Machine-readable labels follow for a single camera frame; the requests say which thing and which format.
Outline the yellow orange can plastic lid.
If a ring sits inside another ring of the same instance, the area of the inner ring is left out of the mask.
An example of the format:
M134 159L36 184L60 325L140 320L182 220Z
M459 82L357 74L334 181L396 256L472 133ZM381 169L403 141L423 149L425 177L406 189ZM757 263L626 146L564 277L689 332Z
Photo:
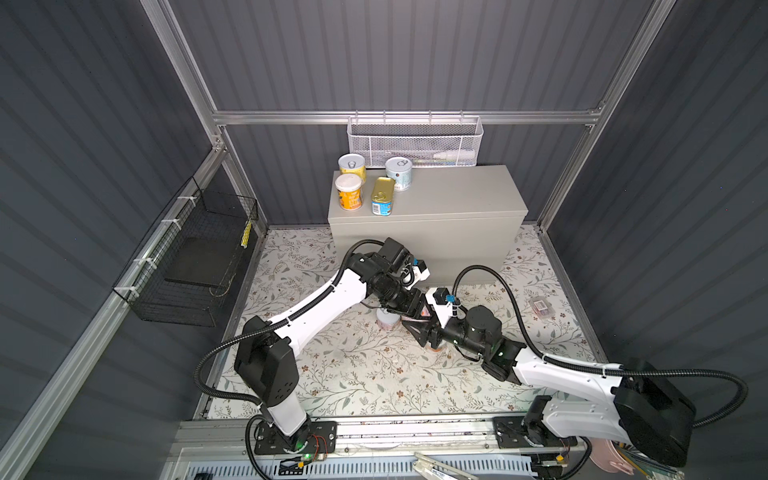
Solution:
M362 207L362 178L356 174L340 174L334 181L339 205L343 210L354 211Z

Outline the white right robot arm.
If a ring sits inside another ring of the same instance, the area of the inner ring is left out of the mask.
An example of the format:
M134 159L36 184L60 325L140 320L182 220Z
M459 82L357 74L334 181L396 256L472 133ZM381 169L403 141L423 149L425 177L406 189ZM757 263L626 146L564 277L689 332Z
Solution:
M535 400L527 428L542 436L584 436L628 443L656 462L683 467L687 463L695 407L669 380L644 362L640 376L609 375L611 365L586 363L574 369L552 364L531 347L505 337L501 322L484 306L464 317L441 322L437 317L407 320L406 329L422 346L450 343L468 351L494 379L547 388L566 394L563 400L545 395Z

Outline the yellow tag on basket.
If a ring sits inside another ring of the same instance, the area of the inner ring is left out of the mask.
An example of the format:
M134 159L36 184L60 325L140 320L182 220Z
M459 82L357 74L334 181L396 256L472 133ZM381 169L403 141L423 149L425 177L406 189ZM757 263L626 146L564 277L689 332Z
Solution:
M240 247L246 249L248 247L250 235L252 230L252 221L248 220L244 226L244 230L240 239Z

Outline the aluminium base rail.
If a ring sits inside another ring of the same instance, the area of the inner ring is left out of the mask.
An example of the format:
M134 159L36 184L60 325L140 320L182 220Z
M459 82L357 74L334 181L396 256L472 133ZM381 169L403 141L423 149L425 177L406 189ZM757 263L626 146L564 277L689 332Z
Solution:
M575 466L584 446L566 449L532 447L518 438L500 445L502 431L495 413L335 417L331 436L322 441L333 450L324 461L304 470L306 479L414 478L412 466L422 454L458 467L481 479L534 478L523 471L522 457L533 464L565 452ZM254 479L245 440L246 420L184 421L162 469L163 479L191 479L209 473L214 479Z

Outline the pink can white lid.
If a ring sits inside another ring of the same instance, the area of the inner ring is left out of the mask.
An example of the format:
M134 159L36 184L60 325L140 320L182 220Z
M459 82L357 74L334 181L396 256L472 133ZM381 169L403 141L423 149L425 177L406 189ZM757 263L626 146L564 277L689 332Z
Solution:
M401 316L384 308L376 310L376 324L384 331L391 331L396 328L401 320Z

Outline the grey metal cabinet box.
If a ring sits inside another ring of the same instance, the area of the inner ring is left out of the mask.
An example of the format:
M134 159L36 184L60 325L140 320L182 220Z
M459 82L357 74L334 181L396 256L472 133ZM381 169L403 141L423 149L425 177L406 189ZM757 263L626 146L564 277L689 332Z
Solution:
M482 264L500 270L528 208L504 165L419 168L412 184L394 194L392 213L372 211L374 182L384 170L369 170L362 206L341 208L331 189L328 222L342 257L361 239L391 237L423 260L430 276L424 286L450 286L465 267Z

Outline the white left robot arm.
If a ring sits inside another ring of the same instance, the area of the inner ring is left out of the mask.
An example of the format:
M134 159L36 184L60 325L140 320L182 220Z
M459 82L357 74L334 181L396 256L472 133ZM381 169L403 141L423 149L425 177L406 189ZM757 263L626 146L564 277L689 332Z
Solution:
M260 410L293 442L308 435L309 419L295 389L297 357L326 326L370 296L403 316L418 315L425 304L416 284L429 277L426 262L392 238L364 239L342 257L336 274L291 309L264 322L249 320L239 343L235 372L261 400Z

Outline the gold rectangular tin can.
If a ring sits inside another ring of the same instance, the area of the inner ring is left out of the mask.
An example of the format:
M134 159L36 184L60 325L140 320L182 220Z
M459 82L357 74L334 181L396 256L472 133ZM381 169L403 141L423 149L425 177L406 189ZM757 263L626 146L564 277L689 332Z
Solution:
M394 202L395 181L387 176L375 180L371 195L372 213L378 216L389 216Z

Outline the yellow can pull-tab lid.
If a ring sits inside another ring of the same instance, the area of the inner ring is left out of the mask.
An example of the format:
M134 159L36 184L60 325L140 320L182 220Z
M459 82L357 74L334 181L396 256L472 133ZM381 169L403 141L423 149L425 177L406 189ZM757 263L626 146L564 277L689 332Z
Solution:
M358 176L362 183L366 182L366 160L356 153L342 155L338 159L339 171L342 174L354 174Z

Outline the blue can white lid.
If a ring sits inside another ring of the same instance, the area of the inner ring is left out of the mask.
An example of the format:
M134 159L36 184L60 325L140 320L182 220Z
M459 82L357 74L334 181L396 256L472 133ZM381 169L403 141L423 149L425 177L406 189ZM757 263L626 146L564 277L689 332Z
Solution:
M396 191L406 191L410 188L412 167L411 160L406 157L392 157L385 162L387 177L394 180Z

